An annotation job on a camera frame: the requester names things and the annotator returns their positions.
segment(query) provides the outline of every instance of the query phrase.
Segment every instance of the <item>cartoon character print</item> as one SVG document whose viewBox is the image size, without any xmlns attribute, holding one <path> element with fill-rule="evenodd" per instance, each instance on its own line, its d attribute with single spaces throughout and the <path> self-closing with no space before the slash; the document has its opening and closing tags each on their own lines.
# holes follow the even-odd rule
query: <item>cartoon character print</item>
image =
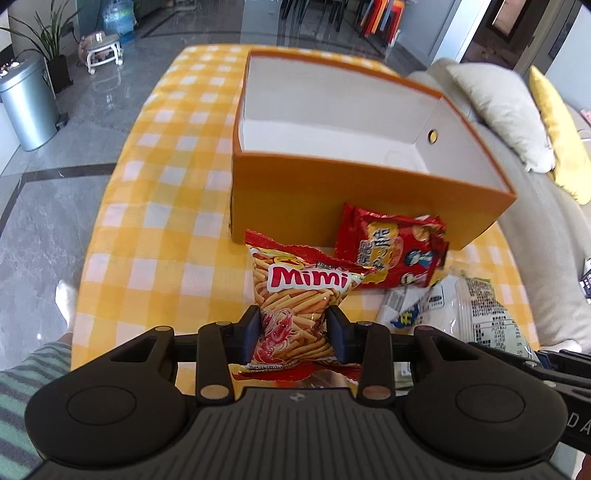
<svg viewBox="0 0 591 480">
<path fill-rule="evenodd" d="M 414 273 L 408 272 L 405 273 L 402 277 L 400 277 L 400 284 L 401 285 L 410 285 L 411 283 L 416 283 L 418 285 L 425 286 L 427 281 L 427 272 L 421 273 L 419 275 L 415 275 Z"/>
<path fill-rule="evenodd" d="M 263 364 L 280 364 L 281 358 L 274 358 L 275 351 L 280 351 L 289 344 L 289 337 L 293 335 L 293 312 L 291 309 L 282 309 L 275 313 L 265 310 L 262 317 L 264 340 L 256 346 L 253 358 Z"/>
<path fill-rule="evenodd" d="M 412 267 L 420 264 L 424 268 L 429 268 L 433 261 L 433 252 L 421 252 L 420 250 L 411 250 L 404 258 L 404 264 Z"/>
</svg>

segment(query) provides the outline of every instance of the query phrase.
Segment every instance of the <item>trash can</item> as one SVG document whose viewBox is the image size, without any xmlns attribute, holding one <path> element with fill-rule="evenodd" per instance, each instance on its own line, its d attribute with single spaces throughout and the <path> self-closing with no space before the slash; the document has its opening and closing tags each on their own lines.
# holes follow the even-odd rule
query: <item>trash can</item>
<svg viewBox="0 0 591 480">
<path fill-rule="evenodd" d="M 4 72 L 0 98 L 22 148 L 35 150 L 57 133 L 60 116 L 45 59 L 39 52 L 28 51 Z"/>
</svg>

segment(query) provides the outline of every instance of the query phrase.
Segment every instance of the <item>yellow pillow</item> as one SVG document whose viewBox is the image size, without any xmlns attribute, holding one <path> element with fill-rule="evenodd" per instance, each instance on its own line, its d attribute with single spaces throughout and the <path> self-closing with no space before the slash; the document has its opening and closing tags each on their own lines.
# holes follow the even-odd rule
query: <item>yellow pillow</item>
<svg viewBox="0 0 591 480">
<path fill-rule="evenodd" d="M 569 110 L 550 81 L 534 66 L 530 90 L 554 147 L 556 166 L 549 175 L 581 205 L 591 200 L 591 161 Z"/>
</svg>

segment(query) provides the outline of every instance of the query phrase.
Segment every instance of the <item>small stool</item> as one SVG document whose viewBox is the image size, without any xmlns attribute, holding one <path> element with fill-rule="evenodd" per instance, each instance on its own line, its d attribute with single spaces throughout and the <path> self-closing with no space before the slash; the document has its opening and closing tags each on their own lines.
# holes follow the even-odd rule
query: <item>small stool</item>
<svg viewBox="0 0 591 480">
<path fill-rule="evenodd" d="M 113 50 L 112 57 L 96 62 L 92 61 L 96 54 L 109 49 Z M 88 73 L 91 75 L 95 74 L 95 67 L 97 65 L 103 65 L 113 60 L 117 65 L 123 65 L 123 50 L 121 49 L 121 45 L 119 45 L 119 35 L 116 33 L 107 35 L 106 37 L 103 37 L 102 35 L 100 37 L 98 35 L 93 37 L 92 42 L 88 45 L 87 52 L 86 66 L 88 67 Z"/>
</svg>

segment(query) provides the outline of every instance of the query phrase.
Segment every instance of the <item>plant pot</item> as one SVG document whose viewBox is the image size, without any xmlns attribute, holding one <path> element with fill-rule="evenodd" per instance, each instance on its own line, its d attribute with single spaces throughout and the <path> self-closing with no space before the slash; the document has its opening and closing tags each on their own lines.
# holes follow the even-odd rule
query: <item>plant pot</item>
<svg viewBox="0 0 591 480">
<path fill-rule="evenodd" d="M 59 55 L 48 61 L 47 70 L 49 71 L 49 76 L 51 77 L 51 83 L 53 84 L 53 90 L 55 93 L 61 92 L 64 88 L 69 87 L 74 83 L 70 79 L 65 55 Z"/>
</svg>

